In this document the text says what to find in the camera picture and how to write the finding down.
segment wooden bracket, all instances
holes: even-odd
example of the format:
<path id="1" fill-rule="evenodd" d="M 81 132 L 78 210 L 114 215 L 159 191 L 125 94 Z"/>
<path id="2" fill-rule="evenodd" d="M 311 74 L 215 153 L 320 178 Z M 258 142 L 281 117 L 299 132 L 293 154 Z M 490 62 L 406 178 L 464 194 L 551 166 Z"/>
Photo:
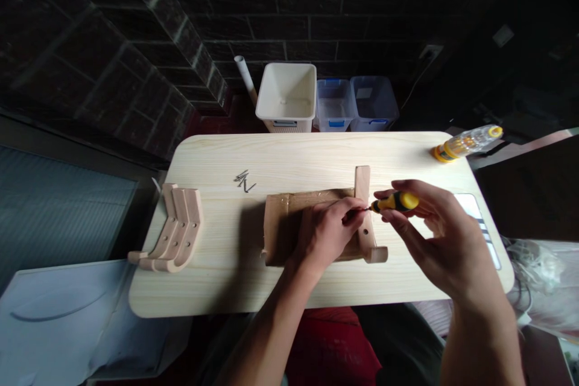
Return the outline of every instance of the wooden bracket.
<path id="1" fill-rule="evenodd" d="M 370 197 L 370 166 L 357 166 L 354 181 L 354 197 L 366 202 Z M 388 247 L 376 246 L 374 227 L 372 226 L 372 212 L 366 212 L 364 222 L 358 229 L 360 250 L 368 264 L 386 262 L 388 259 Z"/>
<path id="2" fill-rule="evenodd" d="M 203 210 L 199 190 L 163 184 L 167 220 L 152 252 L 129 252 L 128 260 L 144 270 L 176 273 L 187 266 L 197 245 Z"/>

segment plastic bottle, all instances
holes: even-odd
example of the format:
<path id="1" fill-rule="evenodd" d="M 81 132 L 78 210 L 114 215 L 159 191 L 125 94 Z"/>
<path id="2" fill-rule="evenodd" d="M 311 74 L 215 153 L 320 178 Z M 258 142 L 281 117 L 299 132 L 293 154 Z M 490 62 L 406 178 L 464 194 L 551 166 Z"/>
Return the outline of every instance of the plastic bottle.
<path id="1" fill-rule="evenodd" d="M 501 136 L 502 128 L 498 125 L 485 125 L 457 134 L 443 144 L 434 147 L 432 154 L 437 160 L 448 163 L 459 157 L 480 151 Z"/>

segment yellow screwdriver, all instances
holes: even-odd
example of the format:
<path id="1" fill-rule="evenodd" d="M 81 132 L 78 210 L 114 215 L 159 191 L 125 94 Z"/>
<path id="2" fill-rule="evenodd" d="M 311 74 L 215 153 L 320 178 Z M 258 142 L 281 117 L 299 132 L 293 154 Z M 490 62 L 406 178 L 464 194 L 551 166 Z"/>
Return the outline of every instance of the yellow screwdriver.
<path id="1" fill-rule="evenodd" d="M 387 198 L 375 200 L 366 210 L 380 213 L 380 210 L 390 208 L 400 212 L 408 212 L 416 208 L 418 203 L 418 198 L 412 193 L 397 191 Z"/>

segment white pipe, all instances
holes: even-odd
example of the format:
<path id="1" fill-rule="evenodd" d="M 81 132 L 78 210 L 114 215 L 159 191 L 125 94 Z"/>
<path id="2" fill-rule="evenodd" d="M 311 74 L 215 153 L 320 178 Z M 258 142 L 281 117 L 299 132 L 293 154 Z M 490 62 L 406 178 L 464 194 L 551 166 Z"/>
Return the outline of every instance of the white pipe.
<path id="1" fill-rule="evenodd" d="M 249 93 L 249 97 L 252 99 L 253 106 L 255 107 L 258 103 L 258 93 L 255 91 L 252 76 L 249 75 L 249 70 L 247 69 L 245 59 L 243 58 L 243 56 L 235 56 L 233 59 L 235 63 L 237 63 L 239 73 L 241 74 L 241 78 L 243 78 L 243 82 L 245 83 L 245 87 L 247 88 L 247 93 Z"/>

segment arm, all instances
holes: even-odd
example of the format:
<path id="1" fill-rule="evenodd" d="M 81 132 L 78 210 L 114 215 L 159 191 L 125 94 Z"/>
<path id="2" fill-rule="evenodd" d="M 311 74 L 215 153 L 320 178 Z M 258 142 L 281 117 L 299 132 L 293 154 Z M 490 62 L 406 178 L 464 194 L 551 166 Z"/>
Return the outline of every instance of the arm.
<path id="1" fill-rule="evenodd" d="M 454 303 L 441 383 L 524 385 L 516 319 L 478 223 L 446 190 L 416 180 L 392 186 L 416 195 L 420 204 L 406 215 L 384 210 L 382 220 L 394 227 L 427 278 Z M 433 238 L 424 239 L 408 221 L 412 215 L 425 220 Z"/>
<path id="2" fill-rule="evenodd" d="M 309 296 L 364 221 L 364 212 L 350 211 L 364 206 L 360 199 L 345 198 L 304 210 L 296 250 L 227 360 L 217 384 L 281 384 Z"/>

